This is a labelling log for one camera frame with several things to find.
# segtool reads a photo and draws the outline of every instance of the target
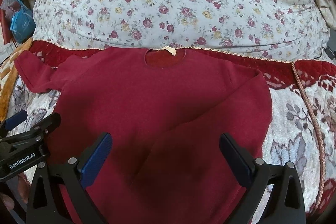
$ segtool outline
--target clothing label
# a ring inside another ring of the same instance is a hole
[[[163,47],[163,48],[161,48],[160,50],[167,50],[167,51],[169,51],[173,56],[175,56],[175,55],[176,55],[176,52],[177,52],[174,48],[169,47],[169,46]]]

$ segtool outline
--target red sweater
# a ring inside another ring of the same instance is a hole
[[[245,189],[221,155],[219,136],[228,132],[261,154],[272,118],[266,81],[256,69],[193,50],[146,53],[111,47],[87,59],[70,56],[57,69],[20,54],[15,65],[29,90],[62,92],[49,163],[79,156],[109,132],[112,152],[87,188],[109,223],[222,223]]]

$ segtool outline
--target bed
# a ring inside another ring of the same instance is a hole
[[[328,1],[324,9],[314,0],[36,0],[33,38],[37,42],[30,51],[54,67],[71,54],[87,58],[111,46],[200,47],[289,61],[315,58],[329,39],[329,29],[334,28],[333,2]],[[291,71],[291,63],[272,64],[286,64]],[[315,217],[323,212],[336,189],[336,73],[327,63],[314,64],[317,75],[306,64],[296,70],[324,135],[327,172],[323,179],[322,150],[294,76],[279,75],[277,66],[270,66],[274,70],[263,65],[258,68],[268,81],[273,100],[273,122],[263,145],[263,157],[268,163],[295,163],[307,215]],[[20,77],[13,85],[7,117],[21,109],[30,117],[12,132],[16,134],[50,114],[60,93],[51,90],[33,94]],[[29,181],[33,173],[33,169],[26,172]],[[253,223],[260,217],[269,192],[265,192]]]
[[[52,67],[57,67],[70,55],[89,58],[99,51],[67,50],[44,41],[34,41],[29,50]],[[214,58],[225,58],[261,70],[269,86],[273,104],[273,120],[262,146],[263,158],[266,162],[277,165],[283,165],[289,160],[294,162],[303,189],[307,216],[314,219],[320,215],[336,190],[335,65],[310,60],[279,62],[214,50],[199,51]],[[7,116],[24,109],[28,112],[28,120],[11,134],[28,130],[51,114],[59,96],[60,92],[55,90],[34,94],[26,88],[20,77],[17,80],[14,78],[13,92],[8,98]],[[0,100],[3,102],[3,94],[0,94]],[[25,172],[29,182],[32,181],[34,170],[32,168]],[[253,223],[261,216],[270,191],[271,188],[265,191]]]

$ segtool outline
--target metal screw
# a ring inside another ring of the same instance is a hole
[[[38,168],[43,168],[43,167],[45,167],[45,162],[44,162],[44,161],[40,162],[40,163],[37,165],[37,167],[38,167]]]
[[[264,162],[264,160],[261,159],[261,158],[256,158],[256,159],[255,159],[255,163],[256,163],[256,164],[259,164],[259,165],[263,165],[265,162]]]
[[[69,164],[75,164],[77,162],[77,159],[76,158],[70,158],[69,160],[68,160],[68,163]]]
[[[294,168],[295,167],[294,163],[292,163],[291,161],[287,162],[287,166],[289,168]]]

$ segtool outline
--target plastic bag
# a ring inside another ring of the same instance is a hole
[[[14,14],[10,30],[18,43],[26,41],[34,32],[36,24],[33,19],[33,12],[29,10],[21,0],[17,0],[21,9]]]
[[[17,0],[2,0],[0,8],[6,11],[6,19],[12,22],[14,13],[20,11],[21,5]]]

